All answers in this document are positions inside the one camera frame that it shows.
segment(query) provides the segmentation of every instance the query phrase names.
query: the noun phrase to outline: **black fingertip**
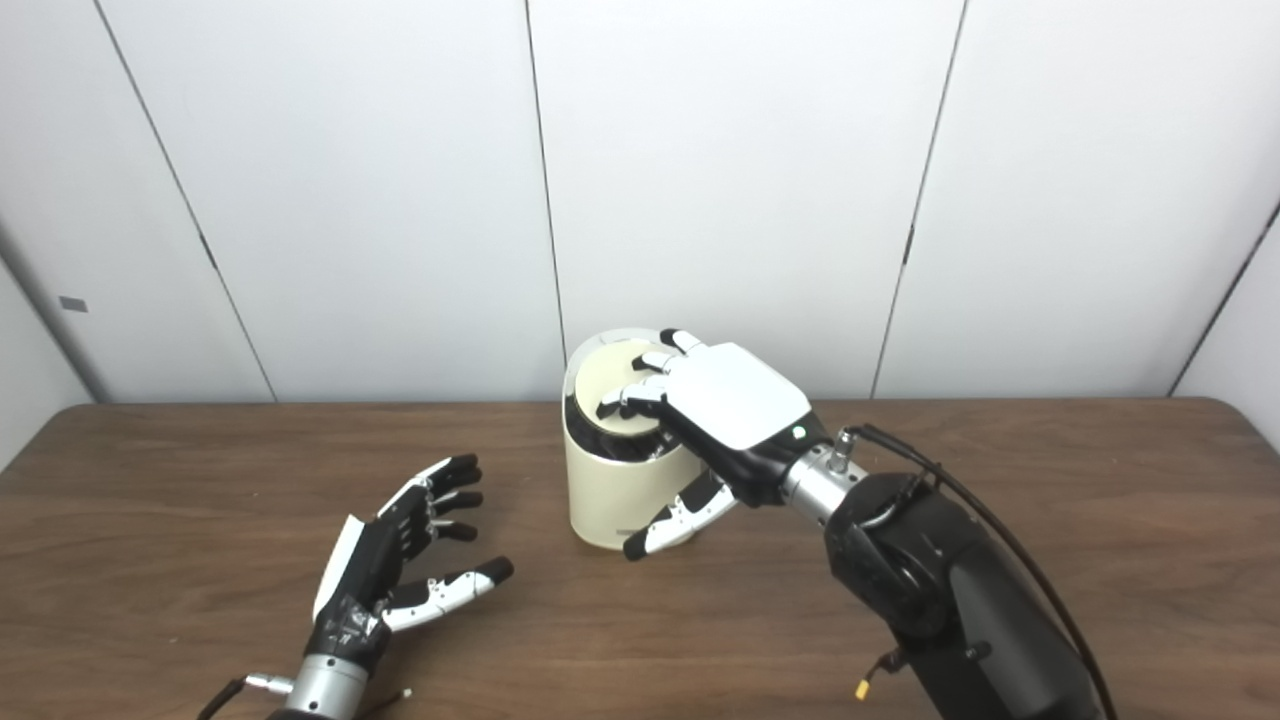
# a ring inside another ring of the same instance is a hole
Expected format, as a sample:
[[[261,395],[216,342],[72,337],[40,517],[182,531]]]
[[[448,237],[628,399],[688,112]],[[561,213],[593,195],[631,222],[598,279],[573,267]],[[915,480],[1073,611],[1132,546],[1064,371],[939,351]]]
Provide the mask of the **black fingertip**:
[[[440,496],[452,492],[460,487],[474,486],[480,482],[484,473],[480,468],[470,468],[457,473],[448,473],[445,475],[435,475],[431,480],[431,493]]]
[[[461,542],[471,542],[477,537],[480,537],[480,530],[462,523],[453,523],[452,525],[436,525],[435,532],[442,538],[449,538]]]
[[[503,580],[516,574],[516,566],[511,564],[511,560],[507,560],[506,555],[499,555],[498,557],[479,565],[476,568],[476,573],[480,573],[493,580],[493,584],[500,585]]]
[[[479,459],[475,452],[467,452],[466,455],[454,455],[449,457],[449,464],[440,468],[440,473],[449,473],[457,470],[465,470],[467,468],[475,468]]]
[[[480,507],[484,505],[484,493],[481,492],[460,492],[453,496],[453,501],[449,503],[453,507]]]
[[[649,528],[645,528],[639,533],[634,533],[626,539],[626,542],[622,543],[622,555],[631,562],[644,560],[644,557],[649,555],[644,548],[644,539],[646,537],[649,537]]]

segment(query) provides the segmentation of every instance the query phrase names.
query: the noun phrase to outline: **robotic hand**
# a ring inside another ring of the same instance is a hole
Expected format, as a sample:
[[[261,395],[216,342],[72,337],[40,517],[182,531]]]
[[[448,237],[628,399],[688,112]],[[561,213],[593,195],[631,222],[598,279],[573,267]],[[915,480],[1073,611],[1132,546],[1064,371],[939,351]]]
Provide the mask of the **robotic hand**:
[[[477,492],[457,489],[479,482],[480,474],[475,455],[447,457],[404,483],[372,521],[348,516],[320,580],[297,679],[252,674],[233,680],[198,720],[211,717],[244,685],[287,696],[268,720],[355,717],[394,633],[457,610],[515,571],[509,560],[495,557],[463,573],[399,584],[404,565],[435,541],[476,538],[471,525],[440,516],[484,501]]]
[[[877,670],[910,665],[945,720],[1096,720],[1091,679],[1115,719],[1097,664],[1061,600],[959,480],[870,425],[832,439],[804,393],[737,345],[707,346],[685,331],[660,337],[675,352],[645,352],[634,361],[658,374],[605,395],[596,413],[655,418],[709,469],[628,538],[627,559],[676,544],[739,501],[790,505],[823,529],[832,574],[897,639],[863,679],[860,700]],[[868,474],[849,457],[858,438],[922,471]],[[1004,548],[942,486],[1023,561],[1071,642]]]

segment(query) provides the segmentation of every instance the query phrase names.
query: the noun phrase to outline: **cable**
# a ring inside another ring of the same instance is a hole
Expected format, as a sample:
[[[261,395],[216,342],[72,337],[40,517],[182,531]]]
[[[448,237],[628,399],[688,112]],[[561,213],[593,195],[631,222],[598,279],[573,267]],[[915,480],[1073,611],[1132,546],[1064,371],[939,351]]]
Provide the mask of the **cable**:
[[[869,693],[872,689],[872,678],[876,676],[876,673],[883,670],[890,675],[896,675],[897,671],[905,666],[906,666],[906,655],[902,652],[902,648],[895,647],[893,650],[886,652],[884,655],[879,656],[879,660],[876,661],[876,665],[872,665],[872,669],[868,670],[865,675],[863,675],[861,682],[858,683],[858,689],[854,691],[854,697],[856,697],[858,700],[867,700],[867,693]]]
[[[1053,589],[1053,583],[1050,582],[1048,575],[1046,575],[1044,571],[1041,570],[1039,565],[1032,560],[1030,553],[1025,547],[1023,547],[1023,543],[1018,542],[1014,532],[1001,523],[1000,519],[996,518],[996,514],[992,512],[986,503],[978,500],[978,496],[970,492],[964,483],[955,478],[955,475],[943,470],[941,464],[929,460],[910,445],[872,424],[867,424],[860,428],[845,429],[915,462],[929,473],[933,473],[938,482],[947,486],[951,492],[956,493],[956,496],[959,496],[965,505],[972,507],[973,511],[977,512],[978,516],[982,518],[982,520],[987,523],[987,525],[989,525],[997,536],[1000,536],[1000,539],[1004,541],[1005,544],[1009,546],[1009,550],[1014,552],[1019,562],[1021,562],[1027,571],[1032,575],[1032,579],[1036,580],[1036,584],[1044,594],[1044,598],[1048,600],[1053,611],[1057,612],[1057,618],[1066,629],[1066,634],[1070,635],[1071,643],[1075,646],[1075,651],[1080,655],[1080,662],[1084,664],[1085,670],[1089,673],[1089,678],[1093,680],[1093,687],[1098,691],[1098,700],[1102,702],[1102,712],[1110,720],[1119,720],[1115,705],[1111,702],[1111,691],[1107,688],[1107,682],[1102,676],[1102,669],[1098,667],[1098,661],[1093,656],[1089,643],[1084,639],[1084,633],[1082,633],[1079,625],[1075,624],[1075,620],[1071,618],[1070,611],[1068,611],[1066,603],[1062,602],[1061,596],[1059,596],[1057,591]]]
[[[239,694],[242,689],[244,689],[244,678],[236,678],[234,680],[227,683],[227,687],[218,691],[218,694],[215,694],[212,700],[209,701],[209,705],[200,711],[196,720],[209,720],[216,715],[230,698]]]

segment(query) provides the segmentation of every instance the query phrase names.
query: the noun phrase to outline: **black cable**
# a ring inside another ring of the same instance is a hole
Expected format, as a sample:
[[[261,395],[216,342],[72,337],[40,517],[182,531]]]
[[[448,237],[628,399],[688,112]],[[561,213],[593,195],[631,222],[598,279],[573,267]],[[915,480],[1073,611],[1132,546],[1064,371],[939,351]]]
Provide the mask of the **black cable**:
[[[1009,546],[1009,550],[1014,552],[1019,562],[1021,562],[1023,566],[1027,568],[1027,571],[1030,573],[1032,579],[1034,579],[1036,584],[1039,585],[1039,589],[1044,594],[1044,598],[1048,600],[1048,603],[1053,607],[1053,611],[1057,612],[1059,620],[1061,620],[1062,626],[1066,629],[1066,634],[1070,635],[1071,643],[1075,646],[1075,651],[1080,656],[1080,662],[1084,664],[1085,670],[1089,673],[1089,678],[1093,680],[1093,687],[1098,691],[1098,700],[1102,701],[1102,712],[1110,720],[1119,720],[1115,705],[1111,702],[1111,691],[1107,689],[1107,682],[1102,676],[1102,669],[1098,667],[1098,661],[1093,656],[1093,651],[1089,648],[1089,643],[1084,639],[1084,633],[1082,633],[1079,625],[1075,624],[1075,620],[1071,618],[1070,611],[1068,611],[1066,603],[1062,602],[1061,596],[1059,596],[1057,591],[1053,589],[1053,583],[1050,582],[1048,575],[1046,575],[1044,571],[1041,570],[1041,566],[1037,565],[1034,560],[1032,560],[1030,552],[1028,552],[1027,548],[1023,547],[1023,543],[1018,542],[1018,538],[1014,536],[1014,532],[1010,530],[1004,523],[1001,523],[1000,519],[996,518],[996,514],[992,512],[991,509],[986,506],[986,503],[978,500],[978,496],[970,492],[969,488],[964,486],[964,483],[961,483],[955,478],[955,475],[943,470],[941,464],[929,460],[920,451],[915,450],[910,445],[870,424],[863,425],[860,428],[845,428],[845,429],[854,433],[855,436],[864,437],[870,442],[874,442],[876,445],[891,452],[901,455],[902,457],[915,462],[920,468],[924,468],[925,470],[933,473],[933,475],[940,482],[951,488],[951,492],[956,493],[956,496],[959,496],[960,500],[965,502],[965,505],[972,507],[973,511],[977,512],[978,516],[982,518],[983,521],[987,523],[987,525],[989,525],[991,529],[995,530],[997,536],[1000,536],[1000,539],[1004,541],[1006,546]]]
[[[244,678],[236,678],[234,680],[227,683],[227,687],[218,691],[218,694],[215,694],[212,700],[209,701],[209,705],[200,711],[196,720],[209,720],[216,715],[230,698],[239,694],[242,689],[244,689]]]

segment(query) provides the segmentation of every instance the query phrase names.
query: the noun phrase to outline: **container lid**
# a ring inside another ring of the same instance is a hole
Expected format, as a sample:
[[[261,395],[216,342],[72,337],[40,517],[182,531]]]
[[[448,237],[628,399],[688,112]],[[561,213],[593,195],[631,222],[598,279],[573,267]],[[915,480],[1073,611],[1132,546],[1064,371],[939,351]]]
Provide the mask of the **container lid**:
[[[658,420],[641,415],[626,420],[621,413],[614,413],[603,420],[595,416],[595,409],[599,407],[604,393],[653,375],[652,370],[631,369],[631,361],[650,350],[671,352],[669,347],[653,342],[625,340],[603,345],[582,360],[573,380],[573,396],[577,398],[579,410],[589,423],[602,432],[622,437],[643,436],[658,428]]]

